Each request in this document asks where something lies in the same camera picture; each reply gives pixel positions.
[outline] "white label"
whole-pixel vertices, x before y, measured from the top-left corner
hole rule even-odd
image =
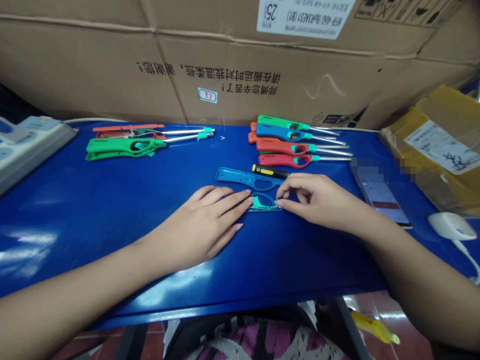
[[[320,39],[336,39],[355,0],[260,0],[256,30]]]
[[[204,88],[198,88],[198,97],[200,100],[208,101],[209,103],[217,103],[218,94],[215,91],[206,90]]]
[[[428,120],[405,142],[454,175],[480,166],[480,154],[455,139],[432,120]]]

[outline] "floor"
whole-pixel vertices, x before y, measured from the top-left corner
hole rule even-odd
[[[383,322],[400,338],[400,344],[385,344],[368,332],[361,331],[368,352],[375,360],[434,360],[429,341],[410,323],[388,292],[377,291],[343,297],[347,306],[366,316]],[[65,360],[79,351],[93,347],[99,339],[106,341],[90,352],[89,360],[111,360],[120,343],[123,327],[104,331],[86,331],[79,334],[52,360]],[[164,352],[164,329],[160,322],[151,323],[140,360],[161,360]]]
[[[387,291],[344,296],[346,305],[372,319],[382,322],[396,334],[400,344],[385,344],[374,335],[361,330],[360,335],[370,355],[376,360],[435,360],[425,336],[410,323],[399,303]]]
[[[88,349],[96,344],[99,339],[106,337],[105,342],[90,351],[88,360],[111,360],[119,346],[124,332],[123,327],[116,327],[103,331],[85,331],[65,345],[52,360],[65,360]],[[145,344],[140,360],[162,360],[164,353],[164,328],[161,322],[153,322],[148,326]]]

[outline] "right hand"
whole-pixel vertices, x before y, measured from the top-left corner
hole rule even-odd
[[[299,202],[288,200],[295,189]],[[378,214],[326,175],[293,173],[280,185],[275,204],[310,223],[355,233]]]

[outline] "electrical cord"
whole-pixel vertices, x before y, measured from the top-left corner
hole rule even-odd
[[[474,260],[473,257],[470,256],[469,251],[465,247],[465,245],[462,244],[460,240],[452,240],[452,243],[456,246],[458,250],[460,250],[467,258],[470,260],[470,262],[473,264],[476,270],[476,277],[471,277],[470,280],[473,281],[475,285],[480,285],[480,266],[477,264],[477,262]]]
[[[114,123],[126,123],[125,120],[118,120],[118,119],[111,119],[108,117],[81,117],[78,119],[71,119],[65,120],[64,124],[71,124],[71,123],[85,123],[85,122],[93,122],[93,121],[110,121]]]

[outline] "smartphone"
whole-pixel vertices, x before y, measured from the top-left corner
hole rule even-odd
[[[381,178],[378,167],[350,165],[350,172],[367,204],[402,228],[413,228],[389,184]]]

